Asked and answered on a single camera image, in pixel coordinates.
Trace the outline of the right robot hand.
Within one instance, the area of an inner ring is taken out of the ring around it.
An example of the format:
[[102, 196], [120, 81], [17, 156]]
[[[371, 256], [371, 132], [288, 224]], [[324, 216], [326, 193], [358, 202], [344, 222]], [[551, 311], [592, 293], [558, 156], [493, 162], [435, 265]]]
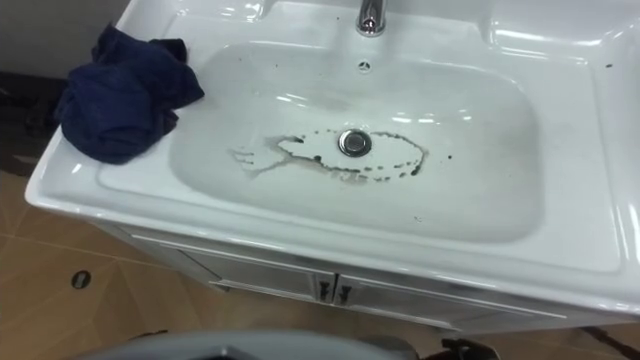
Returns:
[[443, 350], [421, 360], [500, 360], [492, 347], [467, 339], [442, 339]]

